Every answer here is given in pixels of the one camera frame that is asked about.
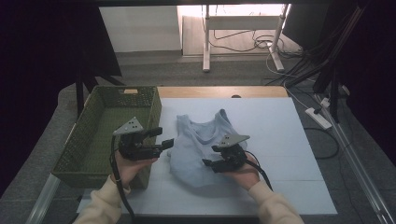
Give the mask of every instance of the white desk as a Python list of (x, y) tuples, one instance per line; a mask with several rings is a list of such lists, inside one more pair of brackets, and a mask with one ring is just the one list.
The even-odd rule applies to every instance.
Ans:
[[(177, 137), (176, 115), (206, 122), (224, 108), (235, 129), (250, 135), (247, 149), (261, 162), (274, 191), (284, 194), (300, 214), (336, 214), (290, 98), (162, 98), (162, 104), (163, 134), (158, 143)], [(85, 191), (78, 212), (90, 200), (90, 191)], [(128, 199), (139, 216), (256, 215), (256, 204), (236, 185), (208, 189), (181, 185), (169, 172), (166, 152), (152, 165), (148, 188), (133, 190)]]

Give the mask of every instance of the black curtain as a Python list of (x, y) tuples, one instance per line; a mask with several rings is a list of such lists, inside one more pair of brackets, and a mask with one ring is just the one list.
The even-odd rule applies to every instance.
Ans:
[(372, 0), (340, 53), (354, 116), (396, 164), (396, 1)]
[(0, 22), (2, 195), (49, 123), (59, 91), (77, 74), (120, 76), (120, 68), (98, 7), (1, 1)]

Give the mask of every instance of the white wall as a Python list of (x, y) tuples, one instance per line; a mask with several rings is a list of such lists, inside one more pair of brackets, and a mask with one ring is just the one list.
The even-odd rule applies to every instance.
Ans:
[(115, 52), (181, 49), (177, 7), (101, 7)]

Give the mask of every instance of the woven plastic basket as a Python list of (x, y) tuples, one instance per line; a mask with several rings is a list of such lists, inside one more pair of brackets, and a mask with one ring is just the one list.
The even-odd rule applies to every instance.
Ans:
[[(113, 132), (133, 117), (145, 130), (158, 127), (161, 109), (156, 87), (95, 87), (52, 173), (71, 188), (101, 188), (112, 172), (109, 156)], [(155, 137), (145, 141), (154, 145)], [(131, 187), (145, 189), (149, 173), (150, 167), (143, 169)]]

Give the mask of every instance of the gray fabric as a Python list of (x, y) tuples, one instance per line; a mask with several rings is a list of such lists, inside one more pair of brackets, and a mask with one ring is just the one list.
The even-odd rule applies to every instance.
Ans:
[[(205, 123), (193, 122), (188, 115), (177, 116), (177, 129), (178, 136), (168, 153), (171, 173), (177, 179), (194, 188), (232, 183), (230, 178), (215, 174), (202, 162), (202, 159), (222, 160), (212, 146), (217, 145), (225, 134), (237, 134), (224, 109)], [(240, 146), (246, 149), (247, 143), (241, 142)]]

